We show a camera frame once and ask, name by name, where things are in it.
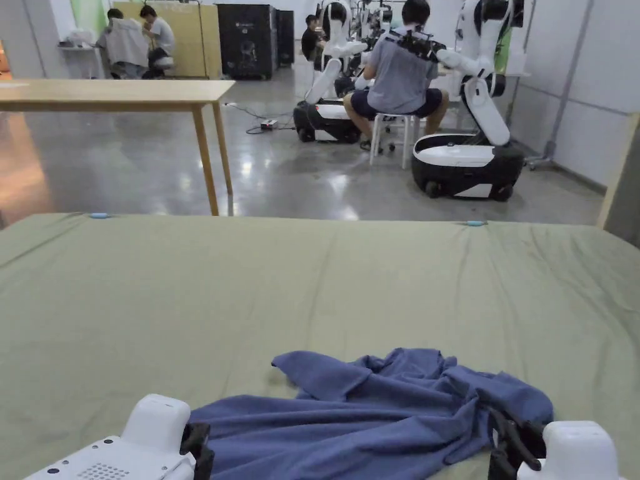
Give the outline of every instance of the black box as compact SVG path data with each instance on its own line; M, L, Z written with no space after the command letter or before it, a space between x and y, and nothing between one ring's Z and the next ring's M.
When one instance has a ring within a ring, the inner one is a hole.
M222 72L271 79L278 62L276 11L269 5L218 5Z
M278 64L290 67L296 59L296 32L294 13L290 10L277 10L278 25Z

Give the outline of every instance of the white stool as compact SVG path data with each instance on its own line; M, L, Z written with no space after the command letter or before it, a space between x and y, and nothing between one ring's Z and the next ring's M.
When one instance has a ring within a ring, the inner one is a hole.
M373 140L371 140L371 155L369 157L369 163L373 166L373 159L378 156L378 150L380 149L380 136L384 128L384 118L399 118L402 120L404 126L404 142L402 151L402 168L405 170L409 165L409 159L413 154L413 144L418 139L420 134L420 118L413 115L390 115L388 113L379 113L376 115L376 120L373 124Z

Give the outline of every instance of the small table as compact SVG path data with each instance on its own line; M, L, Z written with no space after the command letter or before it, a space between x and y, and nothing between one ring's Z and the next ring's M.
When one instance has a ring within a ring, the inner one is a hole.
M14 80L0 84L0 111L191 112L211 214L217 216L218 201L202 109L208 104L213 106L227 192L233 195L219 100L234 83L227 80Z

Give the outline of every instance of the white shirt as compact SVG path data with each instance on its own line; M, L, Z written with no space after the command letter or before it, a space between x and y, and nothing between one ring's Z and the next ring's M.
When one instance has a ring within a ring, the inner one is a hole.
M105 29L97 45L107 50L111 64L123 61L147 67L148 42L142 35L142 26L135 20L111 21L111 31Z
M154 21L154 24L150 30L156 36L156 44L158 47L162 48L169 55L173 53L173 49L175 48L175 36L173 35L173 30L166 22L166 20L158 17Z

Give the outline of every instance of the man sitting on stool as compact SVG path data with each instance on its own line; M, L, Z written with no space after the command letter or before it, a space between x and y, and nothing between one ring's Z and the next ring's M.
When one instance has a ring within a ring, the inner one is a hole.
M143 78L164 77L164 71L155 67L161 58L171 56L175 48L175 36L166 20L158 17L153 7L145 5L140 10L140 17L145 19L142 33L156 42L156 48L149 52L149 71Z
M427 0L407 0L402 10L404 27L394 31L404 35L411 30L414 35L422 35L419 31L430 15ZM371 149L373 131L369 121L378 113L428 117L426 134L432 135L438 131L449 108L449 94L445 90L428 88L431 80L438 76L438 65L386 41L387 35L378 40L362 74L366 81L375 78L374 86L344 98L347 115L368 138L360 144L364 150Z

